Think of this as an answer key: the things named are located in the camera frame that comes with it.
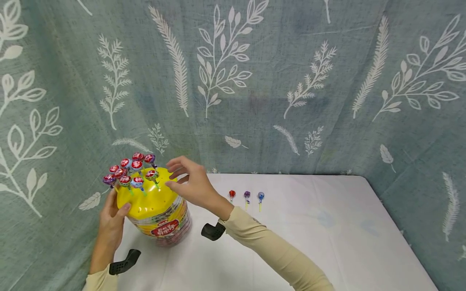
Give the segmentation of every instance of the plastic container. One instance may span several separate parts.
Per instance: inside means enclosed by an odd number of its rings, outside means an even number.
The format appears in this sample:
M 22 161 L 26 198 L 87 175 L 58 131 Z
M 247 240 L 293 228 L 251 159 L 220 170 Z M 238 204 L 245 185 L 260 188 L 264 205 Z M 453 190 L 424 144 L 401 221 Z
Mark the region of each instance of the plastic container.
M 145 175 L 154 168 L 142 170 Z M 145 235 L 154 238 L 157 245 L 171 247 L 180 243 L 191 230 L 191 216 L 186 200 L 165 186 L 170 174 L 167 169 L 157 167 L 159 178 L 155 183 L 144 179 L 143 189 L 132 189 L 134 195 L 120 187 L 117 195 L 117 205 L 121 208 L 125 203 L 131 203 L 128 213 L 129 220 Z M 131 178 L 139 176 L 135 172 Z

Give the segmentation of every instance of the beige sleeve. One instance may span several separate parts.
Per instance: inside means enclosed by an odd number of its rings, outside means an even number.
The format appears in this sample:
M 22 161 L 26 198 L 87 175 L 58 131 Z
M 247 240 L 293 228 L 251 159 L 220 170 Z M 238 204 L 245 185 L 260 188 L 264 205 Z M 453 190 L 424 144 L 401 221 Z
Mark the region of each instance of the beige sleeve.
M 306 255 L 260 224 L 244 210 L 235 207 L 223 222 L 226 233 L 255 251 L 296 291 L 334 291 L 322 270 Z
M 84 291 L 117 291 L 118 275 L 109 274 L 110 265 L 105 270 L 88 275 Z

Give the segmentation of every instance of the white fern print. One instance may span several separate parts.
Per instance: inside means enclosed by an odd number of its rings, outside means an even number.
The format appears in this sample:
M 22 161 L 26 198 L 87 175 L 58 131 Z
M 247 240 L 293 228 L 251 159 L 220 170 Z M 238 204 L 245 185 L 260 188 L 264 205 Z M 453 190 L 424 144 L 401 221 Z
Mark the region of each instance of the white fern print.
M 165 19 L 163 19 L 162 15 L 160 15 L 154 7 L 149 6 L 149 10 L 151 11 L 152 19 L 157 23 L 157 29 L 164 38 L 168 51 L 173 58 L 173 70 L 175 71 L 175 85 L 178 104 L 185 112 L 186 117 L 189 117 L 188 93 L 186 92 L 186 64 L 183 52 L 179 48 L 176 37 L 171 33 L 171 29 Z
M 117 128 L 113 122 L 113 114 L 118 112 L 124 106 L 124 102 L 115 104 L 115 101 L 129 95 L 128 91 L 118 91 L 118 88 L 132 84 L 130 79 L 125 79 L 130 72 L 128 69 L 125 69 L 129 62 L 128 59 L 121 57 L 120 53 L 123 47 L 118 39 L 114 40 L 110 46 L 107 38 L 101 34 L 99 36 L 99 42 L 102 46 L 97 50 L 99 55 L 103 58 L 102 66 L 109 72 L 113 73 L 113 76 L 109 76 L 107 74 L 104 75 L 104 79 L 108 84 L 110 84 L 110 87 L 112 87 L 113 90 L 107 86 L 103 87 L 105 99 L 100 100 L 100 106 L 105 112 L 110 114 L 110 123 L 112 128 L 116 130 Z
M 395 168 L 393 168 L 393 157 L 391 156 L 390 152 L 388 151 L 387 147 L 383 144 L 380 145 L 380 155 L 382 156 L 382 161 L 390 164 L 391 169 L 394 173 L 396 173 Z
M 207 171 L 208 174 L 220 174 L 216 167 L 213 167 L 212 170 Z
M 316 51 L 314 54 L 314 60 L 316 63 L 311 63 L 311 71 L 314 74 L 312 78 L 309 74 L 304 76 L 306 88 L 303 87 L 302 83 L 298 83 L 298 87 L 295 92 L 289 91 L 287 94 L 288 108 L 283 114 L 283 119 L 287 118 L 288 110 L 292 107 L 301 107 L 306 105 L 307 101 L 303 99 L 312 98 L 315 96 L 311 93 L 311 89 L 322 89 L 324 84 L 322 83 L 327 77 L 327 73 L 333 68 L 330 63 L 332 57 L 336 55 L 336 47 L 329 50 L 327 41 L 324 41 L 321 45 L 320 51 Z
M 17 24 L 20 16 L 21 3 L 19 0 L 10 0 L 4 4 L 3 13 L 0 13 L 2 22 L 2 27 L 0 28 L 0 52 L 2 51 L 3 44 L 6 41 L 16 41 L 22 39 L 27 34 L 28 26 L 24 24 Z M 0 62 L 19 57 L 22 50 L 23 47 L 18 45 L 11 45 L 7 47 L 3 55 L 0 57 Z M 35 72 L 33 70 L 23 74 L 19 78 L 17 84 L 15 84 L 15 81 L 10 74 L 3 75 L 1 84 L 3 87 L 4 101 L 0 108 L 0 117 L 2 117 L 8 105 L 13 101 L 23 100 L 27 102 L 38 102 L 42 100 L 47 92 L 42 88 L 31 88 L 34 84 L 34 80 Z M 26 177 L 26 189 L 24 189 L 16 179 L 18 178 L 18 181 L 22 182 L 24 181 L 24 176 L 20 176 L 17 173 L 15 175 L 15 171 L 20 165 L 25 164 L 22 163 L 23 161 L 27 161 L 27 167 L 32 164 L 40 166 L 37 161 L 31 162 L 31 160 L 46 159 L 55 152 L 57 147 L 45 146 L 34 154 L 30 154 L 31 150 L 34 149 L 34 145 L 36 145 L 42 136 L 56 136 L 61 133 L 63 127 L 55 125 L 59 117 L 59 112 L 60 110 L 58 107 L 52 108 L 48 111 L 45 120 L 42 122 L 39 111 L 37 109 L 33 109 L 29 114 L 31 137 L 25 137 L 23 130 L 14 123 L 8 134 L 6 134 L 7 144 L 10 151 L 10 153 L 6 154 L 8 159 L 5 158 L 5 154 L 0 147 L 0 177 L 2 178 L 2 180 L 0 180 L 0 192 L 8 192 L 20 197 L 39 217 L 42 217 L 42 215 L 33 205 L 33 200 L 38 191 L 47 182 L 48 174 L 42 173 L 39 179 L 37 179 L 37 172 L 35 168 L 31 167 Z M 12 120 L 13 122 L 17 122 L 16 117 L 22 118 L 23 115 L 15 116 L 14 120 Z M 24 121 L 21 120 L 18 121 L 18 123 L 22 125 L 24 124 Z
M 379 25 L 379 33 L 377 35 L 377 44 L 376 50 L 374 53 L 374 60 L 372 67 L 367 73 L 366 80 L 361 85 L 359 92 L 353 102 L 353 119 L 356 118 L 356 112 L 361 109 L 364 101 L 366 100 L 367 95 L 374 87 L 375 82 L 380 77 L 382 69 L 385 65 L 385 59 L 387 58 L 388 50 L 388 19 L 384 15 Z
M 83 203 L 81 203 L 78 208 L 80 210 L 89 210 L 89 209 L 92 209 L 94 207 L 96 207 L 97 205 L 99 205 L 100 203 L 100 197 L 105 194 L 110 188 L 108 188 L 107 190 L 105 190 L 103 193 L 100 193 L 100 192 L 96 192 L 94 195 L 92 195 L 91 197 L 87 198 Z
M 462 245 L 463 248 L 463 254 L 459 257 L 458 261 L 461 261 L 462 259 L 466 259 L 466 246 Z
M 151 142 L 154 144 L 155 148 L 160 152 L 163 156 L 164 152 L 169 145 L 168 140 L 160 133 L 160 123 L 154 124 L 152 129 L 149 129 L 148 136 L 151 138 Z
M 226 74 L 226 67 L 224 61 L 230 56 L 234 57 L 239 62 L 246 62 L 249 57 L 244 54 L 248 49 L 249 44 L 245 43 L 240 45 L 236 41 L 237 37 L 242 34 L 249 34 L 253 30 L 252 25 L 260 23 L 264 17 L 260 14 L 267 8 L 268 0 L 262 1 L 258 5 L 255 0 L 249 0 L 247 5 L 246 21 L 243 25 L 241 22 L 241 13 L 235 13 L 235 9 L 231 7 L 228 14 L 229 35 L 223 33 L 225 28 L 225 19 L 220 19 L 220 9 L 215 5 L 213 11 L 213 35 L 203 28 L 199 28 L 202 39 L 208 44 L 208 47 L 198 47 L 199 54 L 197 55 L 200 62 L 199 76 L 202 81 L 202 86 L 198 86 L 199 92 L 202 94 L 206 101 L 206 118 L 207 110 L 213 105 L 219 105 L 221 99 L 218 99 L 218 92 L 213 94 L 214 89 L 219 89 L 226 94 L 234 94 L 234 90 L 226 86 L 226 83 L 232 81 L 240 88 L 246 87 L 244 80 L 248 79 L 253 73 L 249 71 L 238 71 L 238 65 L 235 64 Z
M 92 16 L 92 13 L 87 9 L 87 7 L 81 2 L 81 0 L 78 0 L 78 3 L 83 7 L 83 9 L 90 15 Z
M 340 172 L 340 175 L 351 175 L 353 174 L 353 170 L 352 169 L 349 169 L 349 170 L 346 170 L 346 171 L 341 171 Z
M 323 1 L 325 2 L 325 10 L 327 11 L 327 22 L 330 24 L 329 0 Z
M 451 231 L 453 230 L 453 226 L 456 222 L 456 218 L 458 217 L 459 213 L 459 198 L 458 198 L 458 191 L 456 190 L 455 186 L 453 185 L 452 178 L 445 172 L 443 174 L 443 180 L 445 182 L 446 192 L 448 194 L 448 210 L 445 214 L 445 219 L 443 220 L 443 227 L 442 231 L 445 233 L 445 240 L 449 242 L 448 236 L 450 235 Z
M 149 150 L 148 147 L 144 146 L 142 143 L 138 142 L 134 138 L 119 138 L 112 143 L 112 145 L 121 145 L 121 144 L 128 144 L 145 153 L 153 153 L 151 150 Z
M 308 157 L 314 153 L 317 148 L 322 146 L 322 142 L 320 142 L 320 134 L 323 130 L 323 125 L 317 128 L 317 131 L 313 130 L 312 133 L 308 132 L 308 137 L 304 138 L 304 145 L 306 146 L 306 152 Z
M 284 127 L 280 126 L 280 125 L 274 125 L 274 129 L 276 129 L 276 130 L 280 131 L 281 133 L 283 133 L 283 135 L 287 138 L 288 143 L 290 144 L 290 147 L 291 147 L 292 151 L 299 156 L 300 154 L 298 153 L 298 148 L 296 147 L 295 139 L 293 138 L 291 133 L 289 131 L 287 131 Z
M 466 70 L 466 62 L 460 63 L 463 57 L 459 56 L 463 52 L 466 52 L 466 31 L 463 33 L 455 49 L 449 50 L 447 45 L 456 39 L 459 34 L 459 31 L 454 31 L 459 22 L 459 17 L 460 15 L 458 14 L 450 21 L 439 40 L 431 49 L 429 39 L 425 36 L 420 37 L 419 46 L 420 50 L 425 54 L 425 58 L 422 60 L 422 56 L 419 57 L 417 54 L 406 55 L 406 60 L 412 68 L 408 68 L 408 64 L 405 60 L 401 61 L 401 72 L 397 72 L 391 80 L 391 96 L 389 97 L 389 93 L 386 90 L 382 91 L 384 103 L 372 121 L 382 112 L 400 112 L 401 109 L 398 106 L 402 101 L 391 103 L 393 99 L 398 97 L 406 98 L 408 104 L 416 110 L 421 110 L 421 103 L 419 100 L 414 99 L 415 96 L 427 98 L 427 103 L 434 109 L 441 108 L 440 101 L 452 101 L 459 98 L 454 92 L 439 91 L 445 83 L 443 81 L 435 82 L 432 85 L 426 85 L 427 80 L 422 80 L 426 78 L 428 74 L 444 72 L 451 81 L 466 81 L 466 74 L 460 72 Z M 434 51 L 437 53 L 432 60 L 430 56 Z
M 226 141 L 232 148 L 237 148 L 237 147 L 239 147 L 239 146 L 242 146 L 242 147 L 248 149 L 247 146 L 241 144 L 241 141 L 240 141 L 239 139 L 234 139 L 234 138 L 232 138 L 232 137 L 225 136 L 225 141 Z

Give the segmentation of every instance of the white tablecloth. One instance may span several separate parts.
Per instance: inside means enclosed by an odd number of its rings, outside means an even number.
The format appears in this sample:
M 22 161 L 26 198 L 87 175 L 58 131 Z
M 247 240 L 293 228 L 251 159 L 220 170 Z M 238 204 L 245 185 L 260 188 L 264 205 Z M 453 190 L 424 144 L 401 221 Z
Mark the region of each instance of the white tablecloth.
M 357 176 L 210 174 L 222 195 L 289 241 L 327 274 L 337 291 L 438 291 L 367 181 Z M 265 193 L 259 212 L 257 193 Z M 292 290 L 261 258 L 224 234 L 201 236 L 217 219 L 189 205 L 193 226 L 171 249 L 158 248 L 125 221 L 115 260 L 142 252 L 120 275 L 121 291 Z

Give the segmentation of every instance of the lollipop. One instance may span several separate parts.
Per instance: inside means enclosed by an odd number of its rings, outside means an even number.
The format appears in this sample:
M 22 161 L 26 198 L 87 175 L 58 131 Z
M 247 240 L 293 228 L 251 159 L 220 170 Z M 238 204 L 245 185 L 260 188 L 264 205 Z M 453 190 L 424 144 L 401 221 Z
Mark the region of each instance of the lollipop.
M 122 187 L 128 188 L 128 190 L 131 192 L 131 195 L 134 195 L 133 190 L 130 187 L 130 182 L 131 182 L 130 176 L 124 175 L 120 178 L 120 185 Z
M 259 192 L 259 194 L 257 194 L 257 198 L 259 198 L 259 212 L 262 211 L 262 199 L 264 199 L 264 192 Z
M 233 198 L 236 196 L 236 192 L 233 190 L 230 190 L 228 194 L 230 196 L 230 202 L 233 203 Z
M 147 193 L 144 191 L 144 188 L 143 188 L 143 183 L 144 183 L 144 179 L 141 178 L 141 177 L 134 177 L 133 180 L 131 181 L 131 186 L 133 188 L 137 188 L 137 189 L 140 189 L 143 193 L 144 193 L 144 196 L 147 196 Z
M 145 157 L 144 157 L 144 162 L 148 163 L 148 164 L 151 164 L 151 166 L 154 168 L 154 169 L 157 169 L 157 165 L 154 164 L 154 161 L 155 161 L 155 155 L 153 154 L 147 154 Z
M 143 162 L 141 161 L 133 161 L 131 163 L 131 169 L 133 171 L 137 171 L 141 177 L 143 177 L 143 173 L 141 173 L 142 168 L 143 168 Z
M 244 198 L 246 199 L 246 210 L 247 210 L 247 205 L 251 203 L 249 201 L 250 197 L 251 197 L 251 192 L 249 192 L 249 191 L 244 192 Z
M 125 169 L 125 168 L 118 168 L 118 170 L 115 171 L 115 173 L 113 174 L 115 176 L 116 179 L 119 179 L 123 176 L 126 176 L 126 174 L 128 173 L 128 170 Z
M 103 177 L 102 182 L 110 186 L 110 189 L 113 189 L 113 186 L 117 182 L 117 179 L 113 174 L 108 174 L 107 176 Z
M 110 167 L 109 171 L 110 171 L 111 174 L 114 174 L 119 168 L 120 168 L 120 166 L 114 165 L 114 166 Z
M 153 181 L 157 189 L 160 189 L 158 182 L 157 182 L 157 178 L 158 178 L 158 172 L 156 170 L 150 170 L 146 174 L 146 179 L 149 181 Z
M 121 166 L 122 168 L 127 169 L 129 174 L 131 174 L 131 173 L 129 172 L 129 171 L 131 170 L 131 162 L 132 162 L 132 160 L 130 160 L 130 159 L 122 159 L 122 160 L 121 160 L 121 163 L 120 163 L 120 166 Z

